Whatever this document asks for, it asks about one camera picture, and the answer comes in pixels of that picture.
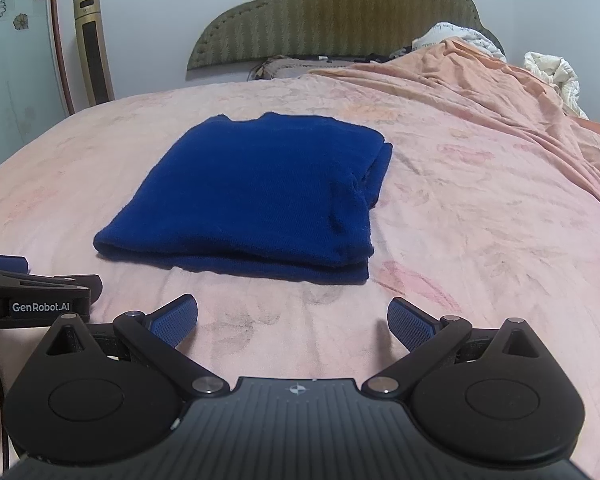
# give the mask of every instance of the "triangular cutout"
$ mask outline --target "triangular cutout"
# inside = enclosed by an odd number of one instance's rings
[[[514,330],[509,336],[509,340],[504,347],[503,352],[508,355],[519,355],[521,357],[538,357],[538,352],[531,344],[523,330]]]
[[[84,350],[84,346],[82,346],[82,343],[80,343],[74,327],[67,325],[60,329],[60,332],[58,332],[58,335],[49,346],[49,350],[46,351],[46,354],[74,354],[76,352],[82,352],[82,350]]]

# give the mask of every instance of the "green upholstered headboard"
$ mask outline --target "green upholstered headboard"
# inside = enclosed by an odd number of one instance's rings
[[[472,0],[255,0],[208,25],[187,69],[276,54],[387,55],[437,22],[474,28],[503,50]]]

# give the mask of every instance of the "bed sheet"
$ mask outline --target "bed sheet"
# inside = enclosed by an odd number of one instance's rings
[[[184,131],[217,114],[270,110],[333,116],[394,144],[371,211],[364,285],[96,254],[93,235]],[[231,384],[239,375],[360,384],[405,353],[386,327],[394,296],[474,326],[523,317],[583,397],[573,458],[600,479],[600,124],[565,116],[547,85],[459,41],[382,65],[141,95],[75,114],[0,166],[0,253],[26,256],[35,274],[99,274],[94,322],[193,294],[199,324],[179,348]],[[44,330],[0,331],[7,386]]]

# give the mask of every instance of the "folded garment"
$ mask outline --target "folded garment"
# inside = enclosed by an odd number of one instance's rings
[[[319,116],[210,118],[149,172],[93,245],[113,260],[359,283],[392,146]]]

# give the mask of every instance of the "black cable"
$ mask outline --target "black cable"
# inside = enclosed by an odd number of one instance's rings
[[[9,469],[9,441],[7,440],[7,432],[4,429],[4,417],[2,416],[2,406],[4,404],[4,388],[2,387],[2,379],[0,378],[0,430],[2,435],[2,473],[6,473]]]

